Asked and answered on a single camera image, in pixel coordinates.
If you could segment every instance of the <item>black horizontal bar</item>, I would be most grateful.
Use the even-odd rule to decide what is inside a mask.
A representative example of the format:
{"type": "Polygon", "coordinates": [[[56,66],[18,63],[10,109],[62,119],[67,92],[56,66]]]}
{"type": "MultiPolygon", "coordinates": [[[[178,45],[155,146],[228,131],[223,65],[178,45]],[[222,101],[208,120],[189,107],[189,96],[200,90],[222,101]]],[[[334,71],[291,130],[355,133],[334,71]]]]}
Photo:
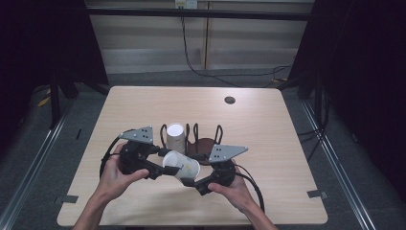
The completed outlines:
{"type": "Polygon", "coordinates": [[[205,17],[205,18],[239,18],[262,20],[308,21],[320,17],[311,13],[263,12],[263,11],[215,11],[215,10],[178,10],[178,9],[137,9],[112,7],[86,8],[37,8],[48,12],[87,13],[90,15],[121,15],[121,16],[162,16],[162,17],[205,17]]]}

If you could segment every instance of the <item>white cup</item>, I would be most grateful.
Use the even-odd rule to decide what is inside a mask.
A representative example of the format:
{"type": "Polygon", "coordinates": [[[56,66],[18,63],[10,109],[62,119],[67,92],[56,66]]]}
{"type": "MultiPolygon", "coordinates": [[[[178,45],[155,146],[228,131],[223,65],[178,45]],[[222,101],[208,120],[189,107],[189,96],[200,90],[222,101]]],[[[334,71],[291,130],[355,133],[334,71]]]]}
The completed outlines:
{"type": "Polygon", "coordinates": [[[167,128],[167,148],[185,154],[185,129],[179,123],[172,123],[167,128]]]}
{"type": "Polygon", "coordinates": [[[162,162],[162,166],[172,166],[180,168],[175,175],[177,179],[189,178],[195,180],[200,172],[200,165],[196,160],[189,158],[175,150],[168,152],[162,162]]]}

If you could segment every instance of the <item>round black hole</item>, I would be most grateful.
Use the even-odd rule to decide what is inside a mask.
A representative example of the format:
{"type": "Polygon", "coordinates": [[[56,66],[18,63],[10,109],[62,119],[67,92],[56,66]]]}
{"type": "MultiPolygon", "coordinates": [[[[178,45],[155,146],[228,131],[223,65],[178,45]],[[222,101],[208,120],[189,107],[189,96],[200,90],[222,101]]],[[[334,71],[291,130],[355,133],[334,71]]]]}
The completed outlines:
{"type": "Polygon", "coordinates": [[[226,104],[234,104],[236,102],[236,99],[231,96],[228,96],[224,99],[224,102],[226,102],[226,104]]]}

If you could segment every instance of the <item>wooden tabletop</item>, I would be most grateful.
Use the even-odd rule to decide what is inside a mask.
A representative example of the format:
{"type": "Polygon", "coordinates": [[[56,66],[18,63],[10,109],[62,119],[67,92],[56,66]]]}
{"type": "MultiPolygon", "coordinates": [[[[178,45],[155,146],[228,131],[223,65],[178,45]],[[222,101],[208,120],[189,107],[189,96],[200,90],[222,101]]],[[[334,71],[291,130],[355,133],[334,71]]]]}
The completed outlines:
{"type": "MultiPolygon", "coordinates": [[[[266,215],[274,223],[327,221],[322,200],[307,195],[317,187],[279,90],[116,86],[110,90],[68,193],[79,196],[78,201],[64,203],[57,222],[62,226],[75,224],[98,185],[101,159],[121,132],[152,126],[154,145],[162,147],[159,130],[162,124],[171,123],[198,123],[200,138],[214,138],[217,125],[221,125],[221,144],[248,147],[235,159],[259,185],[266,215]],[[226,97],[234,97],[236,102],[225,103],[226,97]]],[[[157,155],[148,159],[162,163],[157,155]]],[[[212,170],[210,166],[201,167],[197,179],[212,170]]],[[[249,182],[247,185],[258,201],[249,182]]],[[[167,175],[130,185],[107,205],[101,220],[101,225],[125,226],[241,224],[249,221],[224,196],[202,196],[167,175]]]]}

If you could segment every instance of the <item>white wall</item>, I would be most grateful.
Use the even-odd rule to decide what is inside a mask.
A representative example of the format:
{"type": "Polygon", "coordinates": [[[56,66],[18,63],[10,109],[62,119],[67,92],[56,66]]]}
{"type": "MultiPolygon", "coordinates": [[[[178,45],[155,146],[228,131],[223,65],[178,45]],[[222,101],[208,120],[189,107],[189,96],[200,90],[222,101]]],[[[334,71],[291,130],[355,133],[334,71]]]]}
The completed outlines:
{"type": "MultiPolygon", "coordinates": [[[[173,9],[174,0],[87,0],[88,6],[173,9]]],[[[199,9],[310,12],[312,1],[198,1],[199,9]]],[[[187,70],[180,18],[91,15],[108,74],[187,70]]],[[[185,18],[195,69],[273,68],[290,64],[305,22],[185,18]]]]}

